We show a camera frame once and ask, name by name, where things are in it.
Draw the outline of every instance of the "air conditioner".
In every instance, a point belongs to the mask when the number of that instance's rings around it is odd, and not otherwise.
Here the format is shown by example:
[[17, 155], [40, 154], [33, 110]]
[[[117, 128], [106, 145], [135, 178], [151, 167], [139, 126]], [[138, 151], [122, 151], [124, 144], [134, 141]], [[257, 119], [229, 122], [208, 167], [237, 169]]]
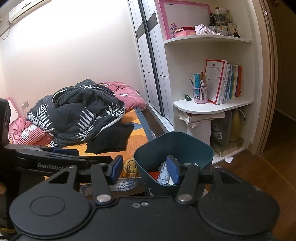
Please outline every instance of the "air conditioner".
[[16, 23], [51, 0], [25, 0], [9, 12], [9, 22]]

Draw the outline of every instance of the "pen holder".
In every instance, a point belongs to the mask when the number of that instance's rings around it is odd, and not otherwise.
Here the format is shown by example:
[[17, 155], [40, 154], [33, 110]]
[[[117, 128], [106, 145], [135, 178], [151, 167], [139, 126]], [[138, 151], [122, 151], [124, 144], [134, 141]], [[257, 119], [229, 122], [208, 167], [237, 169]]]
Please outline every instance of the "pen holder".
[[193, 99], [197, 104], [207, 103], [207, 87], [195, 88], [193, 87]]

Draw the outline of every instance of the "red bordered document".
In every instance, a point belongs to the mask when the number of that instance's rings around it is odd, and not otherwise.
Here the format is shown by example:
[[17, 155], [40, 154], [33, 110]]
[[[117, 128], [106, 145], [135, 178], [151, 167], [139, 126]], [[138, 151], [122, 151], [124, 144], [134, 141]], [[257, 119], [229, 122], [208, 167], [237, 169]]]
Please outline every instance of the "red bordered document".
[[208, 100], [213, 104], [218, 103], [219, 92], [222, 91], [222, 80], [225, 72], [226, 60], [206, 60], [205, 75], [207, 77]]

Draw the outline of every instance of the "mattress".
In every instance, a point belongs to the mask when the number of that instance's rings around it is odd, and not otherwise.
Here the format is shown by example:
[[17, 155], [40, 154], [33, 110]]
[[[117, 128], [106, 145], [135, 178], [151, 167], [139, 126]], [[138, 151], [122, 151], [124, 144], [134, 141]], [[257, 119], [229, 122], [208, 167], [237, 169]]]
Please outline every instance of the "mattress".
[[[124, 151], [95, 155], [93, 153], [85, 153], [86, 144], [64, 147], [66, 149], [77, 149], [82, 156], [111, 156], [112, 158], [115, 158], [117, 155], [123, 156], [123, 170], [117, 184], [110, 186], [111, 191], [127, 191], [135, 188], [141, 182], [133, 155], [137, 148], [153, 139], [153, 133], [139, 108], [125, 113], [122, 122], [134, 124], [134, 129], [127, 141], [127, 148]], [[81, 184], [80, 192], [85, 196], [92, 195], [91, 184]]]

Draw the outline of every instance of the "black circular cover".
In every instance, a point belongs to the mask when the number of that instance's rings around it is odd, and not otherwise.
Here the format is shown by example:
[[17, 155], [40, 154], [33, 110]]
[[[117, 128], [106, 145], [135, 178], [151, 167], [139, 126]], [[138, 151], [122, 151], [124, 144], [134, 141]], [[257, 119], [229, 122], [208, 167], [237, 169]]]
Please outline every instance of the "black circular cover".
[[34, 236], [55, 236], [87, 218], [90, 205], [86, 197], [73, 189], [65, 191], [61, 184], [47, 187], [49, 190], [31, 189], [13, 201], [9, 214], [18, 230]]
[[271, 231], [279, 217], [279, 205], [268, 194], [251, 187], [227, 185], [199, 202], [199, 213], [211, 227], [235, 236]]

